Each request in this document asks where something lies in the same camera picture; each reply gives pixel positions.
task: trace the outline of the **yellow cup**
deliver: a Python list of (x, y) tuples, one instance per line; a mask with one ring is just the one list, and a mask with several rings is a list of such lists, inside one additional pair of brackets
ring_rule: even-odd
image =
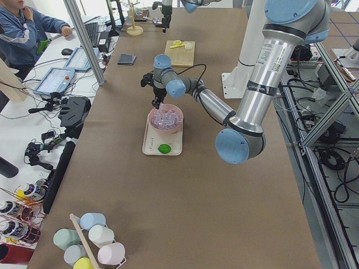
[(94, 267), (89, 258), (81, 258), (75, 263), (73, 269), (94, 269)]

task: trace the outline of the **red cup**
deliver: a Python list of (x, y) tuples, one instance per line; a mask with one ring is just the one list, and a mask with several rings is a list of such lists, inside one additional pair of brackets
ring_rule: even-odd
[(19, 245), (0, 244), (0, 263), (11, 265), (27, 265), (33, 255), (32, 248), (24, 248)]

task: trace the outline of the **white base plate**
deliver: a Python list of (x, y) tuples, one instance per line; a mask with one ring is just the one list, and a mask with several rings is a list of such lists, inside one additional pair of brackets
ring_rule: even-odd
[[(335, 54), (335, 56), (337, 56), (337, 58), (339, 58), (341, 56), (344, 56), (344, 54), (348, 51), (348, 49), (332, 49), (332, 51)], [(345, 58), (340, 59), (340, 62), (346, 68), (359, 69), (359, 64), (352, 63)]]
[(234, 87), (228, 87), (223, 86), (223, 83), (226, 81), (226, 79), (229, 77), (231, 73), (222, 73), (222, 87), (223, 87), (223, 95), (225, 99), (234, 99), (234, 98), (242, 98), (243, 94), (240, 94), (238, 92), (237, 88)]
[[(151, 126), (147, 118), (142, 152), (146, 155), (177, 156), (182, 152), (182, 135), (183, 135), (183, 124), (181, 125), (181, 129), (179, 129), (176, 133), (163, 134), (163, 133), (158, 133)], [(158, 147), (161, 144), (167, 144), (168, 146), (171, 147), (172, 150), (167, 154), (163, 154), (159, 152)]]

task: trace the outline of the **wooden cutting board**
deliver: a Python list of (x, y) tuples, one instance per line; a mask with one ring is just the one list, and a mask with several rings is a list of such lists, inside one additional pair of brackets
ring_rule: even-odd
[(185, 47), (179, 47), (170, 49), (169, 47), (173, 45), (174, 40), (167, 40), (166, 48), (164, 54), (168, 55), (171, 58), (172, 66), (174, 67), (191, 67), (193, 66), (195, 59), (195, 42), (187, 41), (192, 45), (191, 50), (186, 50)]

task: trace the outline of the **green object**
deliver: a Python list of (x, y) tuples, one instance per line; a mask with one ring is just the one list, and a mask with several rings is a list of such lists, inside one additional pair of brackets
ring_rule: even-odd
[(40, 41), (40, 47), (38, 49), (38, 51), (36, 52), (38, 55), (39, 54), (42, 54), (42, 52), (44, 52), (44, 50), (49, 46), (50, 44), (50, 40), (47, 39), (47, 40), (41, 40)]
[(163, 154), (170, 153), (171, 150), (172, 150), (171, 147), (168, 146), (167, 144), (161, 144), (158, 147), (158, 151), (163, 153)]

